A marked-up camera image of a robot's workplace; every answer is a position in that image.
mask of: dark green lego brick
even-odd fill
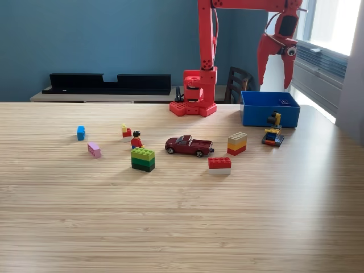
[[[155,159],[152,158],[152,160],[146,161],[146,160],[142,160],[142,159],[139,159],[139,158],[131,158],[131,162],[134,163],[134,164],[150,167],[150,166],[154,165]]]
[[[133,169],[138,169],[138,170],[140,170],[140,171],[151,172],[151,171],[153,171],[153,170],[155,169],[155,164],[153,164],[153,165],[152,165],[152,166],[150,166],[150,167],[146,167],[146,166],[143,166],[143,165],[139,165],[139,164],[134,164],[134,163],[132,163],[132,164],[131,164],[131,167],[132,167]]]
[[[135,148],[131,150],[131,157],[150,161],[154,158],[154,152],[144,148]]]

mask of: lego vehicle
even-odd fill
[[[196,155],[198,158],[214,152],[212,142],[209,140],[193,139],[190,135],[183,135],[179,138],[170,138],[164,147],[169,154]]]

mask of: blue bin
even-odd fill
[[[301,107],[291,94],[283,92],[241,92],[241,119],[244,126],[270,127],[268,117],[274,111],[282,114],[280,124],[285,128],[296,128]]]

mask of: black tray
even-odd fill
[[[171,75],[119,74],[117,82],[104,82],[103,75],[52,73],[52,88],[42,93],[169,96],[171,92]]]

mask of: chair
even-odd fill
[[[252,90],[253,76],[237,67],[230,67],[224,104],[240,104],[241,91]]]

